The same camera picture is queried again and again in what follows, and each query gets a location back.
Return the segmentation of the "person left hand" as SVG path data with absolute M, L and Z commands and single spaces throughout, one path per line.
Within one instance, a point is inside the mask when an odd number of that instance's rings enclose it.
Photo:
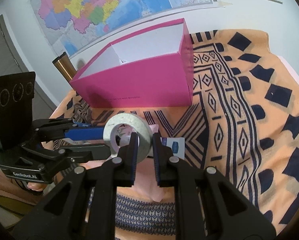
M 33 183 L 33 182 L 29 182 L 27 184 L 27 187 L 30 189 L 30 190 L 33 190 L 33 191 L 44 191 L 47 187 L 47 184 L 40 184 L 40 183 Z

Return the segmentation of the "pink sleeve forearm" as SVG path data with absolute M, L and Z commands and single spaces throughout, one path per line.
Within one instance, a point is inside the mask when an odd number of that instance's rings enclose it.
M 0 172 L 0 207 L 18 217 L 28 214 L 38 204 L 43 195 L 37 191 L 26 191 L 15 180 Z

